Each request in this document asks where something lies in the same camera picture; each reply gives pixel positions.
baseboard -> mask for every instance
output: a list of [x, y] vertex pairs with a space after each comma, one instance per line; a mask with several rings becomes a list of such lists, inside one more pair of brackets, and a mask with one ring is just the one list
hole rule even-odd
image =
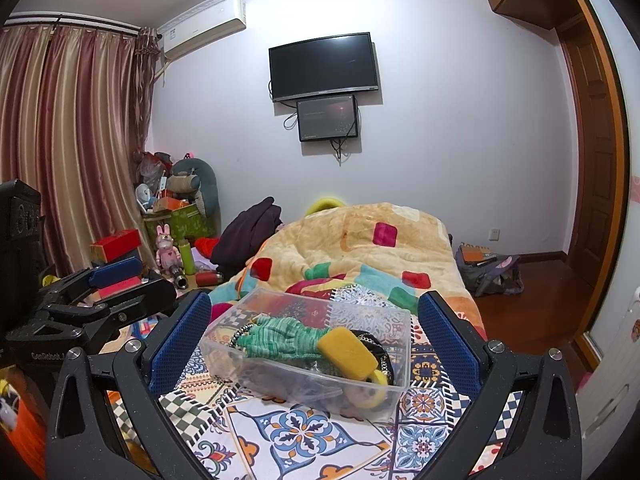
[[562, 260], [566, 262], [567, 255], [564, 251], [554, 251], [551, 253], [527, 253], [520, 255], [520, 262], [528, 264], [531, 262], [548, 262], [549, 260]]
[[574, 349], [578, 352], [582, 360], [589, 365], [593, 372], [602, 361], [602, 357], [595, 349], [590, 339], [591, 338], [589, 338], [586, 333], [580, 334], [574, 339]]

red box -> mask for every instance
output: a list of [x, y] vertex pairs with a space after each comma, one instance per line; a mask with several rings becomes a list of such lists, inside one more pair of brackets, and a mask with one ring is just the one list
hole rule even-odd
[[114, 235], [107, 236], [91, 245], [91, 260], [108, 264], [117, 257], [140, 246], [140, 233], [137, 229], [124, 229]]

metal screw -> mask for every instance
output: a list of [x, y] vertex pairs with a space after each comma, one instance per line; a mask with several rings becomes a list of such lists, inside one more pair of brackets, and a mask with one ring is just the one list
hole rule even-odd
[[132, 339], [131, 341], [127, 341], [126, 343], [124, 343], [124, 349], [131, 354], [140, 350], [141, 346], [142, 343], [139, 339]]
[[550, 348], [549, 357], [551, 357], [554, 361], [559, 361], [560, 359], [562, 359], [562, 352], [557, 348]]
[[69, 359], [78, 359], [80, 354], [82, 353], [82, 349], [79, 346], [74, 346], [69, 352], [66, 353], [66, 356]]
[[504, 343], [502, 341], [498, 341], [497, 339], [491, 339], [491, 341], [487, 343], [487, 346], [489, 347], [489, 350], [491, 350], [491, 352], [493, 352], [494, 354], [501, 354], [502, 352], [504, 352]]

yellow sponge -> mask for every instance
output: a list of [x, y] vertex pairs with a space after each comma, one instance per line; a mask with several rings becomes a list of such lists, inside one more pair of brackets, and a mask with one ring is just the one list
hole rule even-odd
[[351, 330], [339, 326], [329, 330], [318, 341], [318, 350], [347, 379], [363, 381], [378, 368], [378, 360]]

pink bunny figurine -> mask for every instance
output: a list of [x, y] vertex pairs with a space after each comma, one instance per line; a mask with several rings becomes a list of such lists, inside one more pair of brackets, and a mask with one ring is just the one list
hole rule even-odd
[[174, 239], [171, 238], [171, 233], [168, 224], [164, 224], [164, 230], [162, 226], [156, 227], [158, 232], [158, 238], [156, 238], [156, 264], [158, 267], [162, 267], [164, 270], [169, 270], [172, 265], [182, 266], [182, 257], [180, 251], [174, 246]]

